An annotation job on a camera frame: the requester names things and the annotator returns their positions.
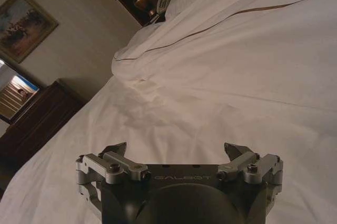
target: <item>telephone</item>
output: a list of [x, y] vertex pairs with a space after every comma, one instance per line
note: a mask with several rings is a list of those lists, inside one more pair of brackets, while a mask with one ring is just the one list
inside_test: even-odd
[[157, 2], [157, 13], [161, 14], [166, 11], [170, 0], [158, 0]]

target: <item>silver bracket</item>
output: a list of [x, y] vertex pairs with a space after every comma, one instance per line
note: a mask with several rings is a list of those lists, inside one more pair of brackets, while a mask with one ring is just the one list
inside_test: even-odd
[[[125, 149], [126, 143], [117, 146]], [[147, 165], [132, 162], [114, 151], [104, 152], [99, 156], [94, 154], [80, 156], [76, 160], [76, 173], [79, 193], [86, 198], [89, 207], [101, 219], [102, 203], [98, 193], [100, 193], [100, 183], [103, 180], [112, 185], [121, 183], [125, 174], [134, 181], [146, 180], [151, 174]]]
[[282, 190], [283, 161], [277, 155], [260, 155], [245, 146], [225, 143], [225, 151], [231, 159], [218, 167], [217, 176], [225, 182], [234, 180], [239, 174], [248, 184], [267, 183], [266, 215], [274, 205], [275, 196]]

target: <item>white bedsheet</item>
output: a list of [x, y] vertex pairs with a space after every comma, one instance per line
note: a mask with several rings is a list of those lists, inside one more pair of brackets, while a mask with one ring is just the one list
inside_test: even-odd
[[198, 0], [140, 31], [115, 77], [14, 177], [0, 223], [99, 223], [76, 192], [75, 159], [122, 141], [144, 163], [223, 163], [225, 141], [276, 153], [283, 191], [267, 223], [335, 223], [336, 0], [235, 15], [144, 53], [296, 1]]

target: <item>gold frame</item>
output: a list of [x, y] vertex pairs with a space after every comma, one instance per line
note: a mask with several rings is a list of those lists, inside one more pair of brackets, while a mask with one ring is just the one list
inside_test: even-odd
[[[11, 5], [17, 0], [7, 0], [0, 6], [0, 15], [2, 15], [7, 9], [11, 7]], [[13, 54], [9, 50], [7, 50], [2, 44], [0, 44], [0, 51], [5, 55], [6, 58], [10, 58], [17, 63], [21, 63], [57, 26], [58, 22], [54, 19], [47, 11], [42, 9], [34, 0], [24, 0], [28, 4], [30, 4], [42, 17], [50, 23], [50, 26], [43, 32], [43, 34], [31, 44], [31, 46], [21, 55], [20, 57]]]

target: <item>picture frame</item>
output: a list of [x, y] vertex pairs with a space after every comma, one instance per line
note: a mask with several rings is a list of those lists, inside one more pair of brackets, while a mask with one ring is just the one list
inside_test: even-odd
[[0, 6], [0, 51], [21, 63], [57, 26], [34, 0], [7, 0]]

